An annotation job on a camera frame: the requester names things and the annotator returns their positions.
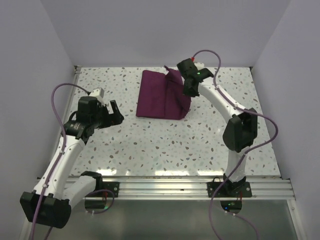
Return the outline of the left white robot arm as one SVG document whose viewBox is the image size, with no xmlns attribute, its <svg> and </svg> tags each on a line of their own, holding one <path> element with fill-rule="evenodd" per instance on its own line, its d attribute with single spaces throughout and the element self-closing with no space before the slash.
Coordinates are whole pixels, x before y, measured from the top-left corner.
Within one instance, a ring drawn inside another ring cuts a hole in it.
<svg viewBox="0 0 320 240">
<path fill-rule="evenodd" d="M 84 171 L 70 187 L 67 180 L 76 159 L 95 130 L 120 125 L 124 117 L 117 102 L 110 101 L 112 113 L 97 97 L 83 96 L 77 110 L 63 125 L 58 147 L 44 175 L 32 192 L 23 192 L 20 204 L 27 220 L 44 226 L 62 229 L 72 209 L 86 196 L 99 196 L 105 189 L 102 175 Z"/>
</svg>

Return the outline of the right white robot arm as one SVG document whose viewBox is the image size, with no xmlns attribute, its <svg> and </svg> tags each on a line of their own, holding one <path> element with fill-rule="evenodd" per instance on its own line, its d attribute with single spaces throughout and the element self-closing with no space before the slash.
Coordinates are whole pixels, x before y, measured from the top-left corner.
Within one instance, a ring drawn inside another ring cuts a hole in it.
<svg viewBox="0 0 320 240">
<path fill-rule="evenodd" d="M 228 148 L 227 168 L 221 181 L 207 183 L 210 198 L 250 198 L 252 190 L 247 181 L 245 152 L 258 135 L 256 111 L 245 109 L 223 88 L 213 82 L 215 74 L 207 68 L 198 68 L 187 58 L 177 64 L 184 79 L 183 93 L 189 97 L 205 97 L 222 115 L 226 122 L 222 140 Z"/>
</svg>

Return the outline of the purple cloth wrap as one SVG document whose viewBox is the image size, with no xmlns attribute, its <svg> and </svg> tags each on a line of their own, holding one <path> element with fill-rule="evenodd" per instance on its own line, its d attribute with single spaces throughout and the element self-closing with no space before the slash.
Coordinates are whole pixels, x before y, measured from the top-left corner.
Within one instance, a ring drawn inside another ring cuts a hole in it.
<svg viewBox="0 0 320 240">
<path fill-rule="evenodd" d="M 190 110 L 191 98 L 183 94 L 184 83 L 178 70 L 167 73 L 143 70 L 136 108 L 139 118 L 182 120 Z"/>
</svg>

